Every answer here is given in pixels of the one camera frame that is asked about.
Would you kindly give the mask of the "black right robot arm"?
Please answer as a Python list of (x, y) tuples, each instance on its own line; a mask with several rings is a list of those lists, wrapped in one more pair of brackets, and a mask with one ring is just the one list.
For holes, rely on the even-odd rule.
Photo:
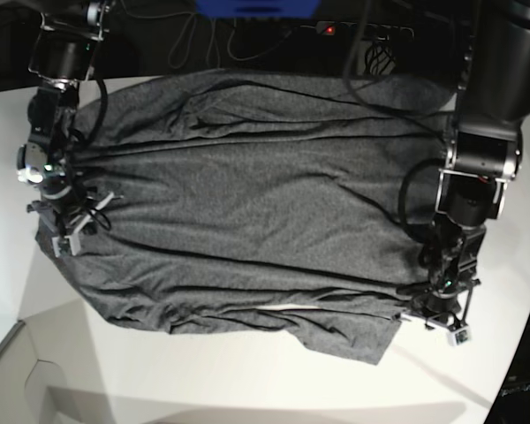
[[(106, 116), (108, 93), (95, 59), (109, 32), (105, 23), (112, 6), (111, 1), (69, 1), (44, 10), (28, 66), (41, 84), (27, 107), (30, 133), (18, 151), (17, 178), (40, 194), (26, 209), (48, 227), (56, 257), (79, 254), (81, 234), (111, 228), (103, 211), (116, 195), (100, 198), (96, 188), (85, 186), (72, 159), (92, 144)], [(75, 118), (80, 86), (88, 80), (99, 87), (100, 108), (92, 130), (84, 134)]]

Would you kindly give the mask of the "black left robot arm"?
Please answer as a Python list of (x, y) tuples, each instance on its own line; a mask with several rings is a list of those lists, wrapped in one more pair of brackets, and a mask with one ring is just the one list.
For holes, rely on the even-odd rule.
[[(486, 222), (501, 215), (522, 164), (522, 125), (530, 115), (530, 1), (481, 2), (466, 62), (455, 109), (436, 136), (444, 155), (407, 172), (397, 205), (400, 226), (422, 245), (419, 262), (428, 273), (426, 282), (404, 288), (407, 313), (427, 329), (445, 329), (454, 346), (471, 339), (469, 303), (458, 298), (471, 297), (480, 282)], [(407, 222), (406, 195), (413, 178), (430, 167), (439, 170), (435, 213), (426, 230), (415, 230)]]

